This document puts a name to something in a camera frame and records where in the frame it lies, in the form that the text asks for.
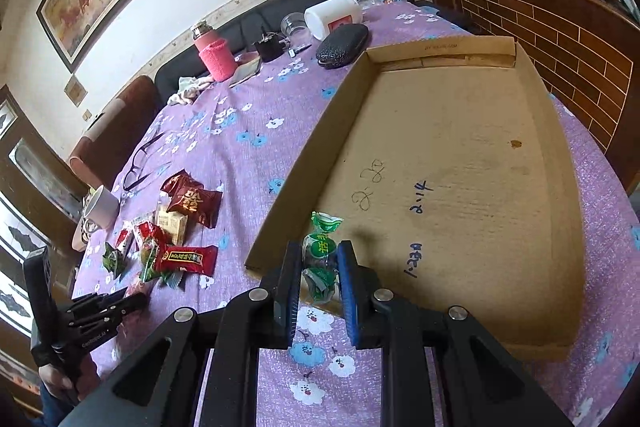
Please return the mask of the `person's left hand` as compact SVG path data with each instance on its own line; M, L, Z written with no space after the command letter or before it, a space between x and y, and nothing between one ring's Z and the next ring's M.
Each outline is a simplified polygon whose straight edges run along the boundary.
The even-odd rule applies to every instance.
M50 395L60 400L77 404L86 399L101 384L101 378L96 370L96 363L91 355L86 355L79 364L79 375L68 377L62 369L52 364L39 367L39 377Z

